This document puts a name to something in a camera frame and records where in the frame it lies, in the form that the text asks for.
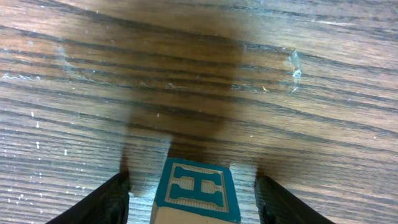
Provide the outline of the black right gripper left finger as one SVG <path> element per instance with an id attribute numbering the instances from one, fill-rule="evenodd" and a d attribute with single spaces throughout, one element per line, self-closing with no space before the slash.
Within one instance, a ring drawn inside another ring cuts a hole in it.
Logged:
<path id="1" fill-rule="evenodd" d="M 48 224 L 126 224 L 130 180 L 120 172 Z"/>

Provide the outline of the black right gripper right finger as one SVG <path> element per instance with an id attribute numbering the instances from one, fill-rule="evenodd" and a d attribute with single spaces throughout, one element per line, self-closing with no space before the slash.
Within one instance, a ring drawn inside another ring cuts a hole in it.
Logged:
<path id="1" fill-rule="evenodd" d="M 267 175 L 254 185 L 261 224 L 334 224 Z"/>

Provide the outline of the wooden block blue letter H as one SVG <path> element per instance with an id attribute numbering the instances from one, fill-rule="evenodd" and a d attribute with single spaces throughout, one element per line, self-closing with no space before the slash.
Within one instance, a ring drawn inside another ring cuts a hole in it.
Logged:
<path id="1" fill-rule="evenodd" d="M 232 173 L 222 166 L 168 158 L 150 224 L 195 223 L 241 223 Z"/>

